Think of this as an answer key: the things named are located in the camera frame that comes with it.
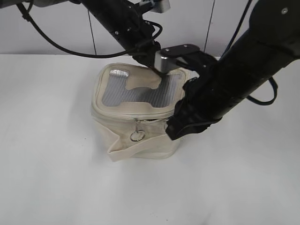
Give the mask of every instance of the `screw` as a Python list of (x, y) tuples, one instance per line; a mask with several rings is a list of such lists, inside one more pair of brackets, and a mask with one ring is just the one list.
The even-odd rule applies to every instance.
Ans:
[(281, 14), (282, 14), (282, 15), (285, 15), (285, 14), (288, 13), (288, 11), (289, 11), (288, 8), (284, 8), (284, 9), (281, 10)]

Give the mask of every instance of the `wire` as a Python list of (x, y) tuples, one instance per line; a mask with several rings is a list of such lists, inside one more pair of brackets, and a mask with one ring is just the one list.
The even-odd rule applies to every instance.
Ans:
[(269, 82), (270, 82), (270, 84), (272, 85), (272, 88), (273, 88), (273, 90), (274, 90), (274, 98), (273, 98), (271, 101), (268, 101), (268, 102), (262, 102), (262, 101), (259, 101), (259, 100), (257, 100), (256, 98), (254, 98), (254, 97), (252, 97), (252, 96), (248, 96), (247, 99), (248, 99), (249, 101), (251, 101), (251, 102), (257, 104), (257, 105), (264, 105), (264, 106), (266, 106), (266, 105), (271, 105), (271, 104), (273, 104), (273, 103), (275, 102), (276, 98), (277, 98), (277, 94), (278, 94), (278, 85), (277, 85), (277, 83), (276, 83), (276, 81), (274, 80), (273, 77), (271, 77), (271, 78), (269, 79)]
[(208, 37), (210, 35), (210, 26), (211, 26), (212, 15), (214, 14), (215, 4), (216, 4), (216, 0), (214, 0), (214, 2), (212, 4), (212, 10), (211, 10), (211, 14), (210, 14), (210, 23), (208, 25), (208, 30), (207, 30), (205, 45), (204, 45), (204, 51), (203, 51), (204, 53), (206, 51), (206, 45), (207, 45), (207, 42), (208, 42)]
[(97, 50), (96, 50), (96, 45), (95, 45), (95, 39), (94, 39), (94, 32), (92, 28), (92, 22), (90, 21), (90, 12), (88, 10), (88, 15), (89, 15), (89, 22), (90, 22), (90, 32), (92, 34), (92, 39), (93, 39), (93, 45), (94, 45), (94, 50), (95, 50), (95, 55), (97, 55)]
[(151, 41), (154, 41), (154, 40), (155, 40), (156, 38), (158, 38), (158, 37), (161, 35), (161, 33), (163, 32), (163, 26), (160, 25), (159, 23), (153, 22), (153, 21), (145, 20), (145, 22), (151, 24), (152, 26), (155, 26), (155, 27), (158, 27), (158, 28), (159, 28), (158, 32), (157, 32), (152, 38), (149, 39), (149, 40), (151, 40)]
[[(30, 16), (30, 14), (27, 12), (26, 8), (24, 7), (24, 5), (22, 3), (18, 3), (17, 4), (18, 9), (20, 10), (20, 12), (23, 15), (23, 18), (25, 20), (27, 20), (28, 22), (30, 22), (32, 24), (32, 26), (36, 29), (36, 31), (50, 44), (52, 44), (54, 47), (62, 50), (63, 52), (72, 54), (72, 55), (77, 55), (77, 56), (81, 56), (81, 57), (85, 57), (85, 58), (93, 58), (93, 59), (108, 59), (108, 58), (114, 58), (114, 57), (118, 57), (118, 56), (122, 56), (125, 54), (129, 54), (129, 53), (137, 53), (140, 54), (140, 52), (138, 52), (138, 47), (132, 48), (130, 50), (126, 50), (126, 51), (122, 51), (116, 54), (109, 54), (109, 55), (91, 55), (91, 54), (83, 54), (83, 53), (79, 53), (79, 52), (74, 52), (71, 51), (69, 49), (66, 49), (62, 46), (60, 46), (59, 44), (55, 43), (54, 41), (52, 41), (40, 28), (39, 26), (35, 23), (35, 21), (32, 19), (32, 17)], [(159, 27), (159, 31), (149, 40), (147, 41), (153, 41), (154, 39), (156, 39), (162, 32), (162, 26), (158, 23), (155, 22), (149, 22), (150, 24)]]
[(242, 24), (243, 24), (243, 22), (244, 22), (244, 20), (245, 20), (245, 17), (246, 17), (246, 15), (247, 15), (247, 12), (248, 12), (248, 10), (249, 10), (249, 8), (250, 8), (251, 3), (252, 3), (252, 0), (248, 0), (247, 5), (246, 5), (246, 7), (245, 7), (245, 10), (244, 10), (244, 12), (243, 12), (243, 15), (242, 15), (242, 17), (241, 17), (241, 19), (240, 19), (240, 22), (239, 22), (239, 24), (238, 24), (238, 27), (236, 28), (235, 33), (233, 34), (233, 37), (231, 38), (231, 40), (230, 40), (228, 46), (226, 47), (226, 49), (225, 49), (225, 51), (224, 51), (224, 53), (223, 53), (222, 56), (224, 56), (225, 53), (228, 52), (228, 50), (229, 50), (229, 49), (231, 48), (231, 46), (233, 45), (234, 40), (236, 39), (236, 37), (237, 37), (237, 35), (238, 35), (239, 31), (240, 31), (240, 28), (241, 28), (241, 26), (242, 26)]
[(33, 7), (33, 1), (34, 1), (34, 0), (30, 0), (29, 6), (28, 6), (28, 8), (27, 8), (27, 12), (28, 12), (28, 13), (31, 11), (31, 9), (32, 9), (32, 7)]

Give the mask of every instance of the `white tabletop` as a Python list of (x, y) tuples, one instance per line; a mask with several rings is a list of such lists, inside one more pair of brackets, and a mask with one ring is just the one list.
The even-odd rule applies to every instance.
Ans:
[(300, 224), (300, 62), (274, 105), (244, 101), (168, 159), (113, 163), (90, 102), (114, 62), (134, 63), (0, 55), (1, 225)]

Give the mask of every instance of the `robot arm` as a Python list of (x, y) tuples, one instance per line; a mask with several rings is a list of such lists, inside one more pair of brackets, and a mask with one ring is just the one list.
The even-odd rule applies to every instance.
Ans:
[[(168, 121), (167, 133), (173, 140), (220, 121), (280, 69), (300, 58), (300, 1), (259, 0), (249, 29), (218, 62), (194, 46), (188, 48), (194, 50), (186, 53), (186, 48), (176, 47), (175, 55), (194, 67), (200, 78), (185, 85), (186, 96)], [(173, 48), (161, 51), (165, 60), (173, 57), (170, 61), (174, 62), (172, 53)]]
[[(64, 0), (35, 0), (46, 6)], [(20, 0), (0, 0), (0, 8)], [(185, 67), (200, 77), (184, 85), (185, 97), (168, 121), (167, 134), (175, 140), (200, 133), (217, 123), (238, 103), (269, 80), (281, 68), (300, 58), (300, 1), (259, 0), (249, 29), (219, 60), (197, 46), (162, 49), (153, 39), (154, 27), (143, 20), (150, 10), (164, 12), (168, 0), (72, 0), (82, 3), (126, 49), (136, 48), (133, 58), (165, 74)]]

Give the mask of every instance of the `bag lid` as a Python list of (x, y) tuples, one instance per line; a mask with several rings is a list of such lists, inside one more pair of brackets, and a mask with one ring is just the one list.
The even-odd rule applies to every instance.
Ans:
[(146, 67), (110, 64), (99, 75), (92, 106), (97, 114), (111, 118), (167, 118), (184, 97), (182, 87), (188, 78), (185, 69), (176, 69), (162, 78)]

